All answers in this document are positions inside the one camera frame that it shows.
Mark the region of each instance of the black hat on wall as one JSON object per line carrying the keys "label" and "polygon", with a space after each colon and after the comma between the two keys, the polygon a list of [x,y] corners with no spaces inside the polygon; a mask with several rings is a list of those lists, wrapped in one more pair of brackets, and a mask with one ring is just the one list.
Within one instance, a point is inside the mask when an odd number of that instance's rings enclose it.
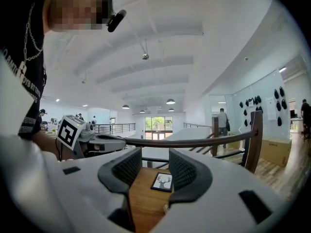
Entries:
{"label": "black hat on wall", "polygon": [[280,95],[281,95],[282,97],[285,95],[285,92],[284,92],[282,86],[280,86]]}
{"label": "black hat on wall", "polygon": [[276,108],[278,111],[281,111],[281,105],[279,101],[276,101]]}
{"label": "black hat on wall", "polygon": [[282,120],[280,117],[277,118],[277,125],[278,126],[281,126],[282,125]]}
{"label": "black hat on wall", "polygon": [[287,104],[286,104],[285,100],[282,100],[281,104],[282,104],[283,109],[286,110],[287,109]]}
{"label": "black hat on wall", "polygon": [[278,99],[278,98],[279,98],[279,95],[278,95],[278,93],[277,93],[277,90],[276,90],[276,89],[274,89],[274,96],[275,96],[275,98],[276,98],[276,99]]}

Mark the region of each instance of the metal railing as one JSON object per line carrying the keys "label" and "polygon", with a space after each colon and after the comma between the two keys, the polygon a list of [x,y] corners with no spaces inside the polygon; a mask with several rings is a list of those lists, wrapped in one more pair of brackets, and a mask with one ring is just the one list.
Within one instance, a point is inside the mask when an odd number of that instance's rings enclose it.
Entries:
{"label": "metal railing", "polygon": [[211,127],[212,126],[184,122],[184,128],[211,128]]}
{"label": "metal railing", "polygon": [[[260,150],[261,150],[261,142],[262,142],[262,111],[254,111],[251,112],[251,122],[252,122],[252,130],[246,133],[226,136],[226,137],[218,137],[219,136],[219,127],[218,127],[218,118],[212,118],[212,134],[209,135],[206,139],[196,139],[196,140],[177,140],[177,141],[166,141],[166,140],[143,140],[143,139],[133,139],[133,138],[125,138],[126,144],[133,145],[136,147],[154,147],[154,148],[191,148],[190,150],[194,150],[197,147],[201,147],[199,149],[200,152],[205,147],[210,147],[203,154],[211,151],[212,156],[217,159],[224,159],[226,157],[243,154],[242,161],[239,163],[241,166],[245,167],[252,173],[255,173]],[[217,148],[218,145],[233,143],[245,140],[244,149],[234,151],[225,155],[217,156]],[[169,163],[167,159],[155,159],[142,157],[142,160],[147,162],[163,162],[164,164],[160,167],[165,166],[165,163]]]}
{"label": "metal railing", "polygon": [[118,134],[136,129],[135,123],[121,123],[121,124],[95,124],[94,131],[96,133]]}

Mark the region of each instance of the deer logo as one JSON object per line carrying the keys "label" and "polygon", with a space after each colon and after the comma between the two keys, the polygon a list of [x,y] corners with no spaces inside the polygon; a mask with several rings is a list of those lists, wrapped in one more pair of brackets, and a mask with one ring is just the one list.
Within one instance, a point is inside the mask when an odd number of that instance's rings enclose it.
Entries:
{"label": "deer logo", "polygon": [[160,188],[161,188],[161,189],[167,189],[166,187],[164,187],[164,184],[170,182],[170,181],[171,181],[171,178],[169,177],[169,179],[168,179],[167,181],[165,181],[165,180],[162,181],[162,180],[161,180],[161,176],[159,175],[158,178],[157,178],[157,180],[160,182]]}

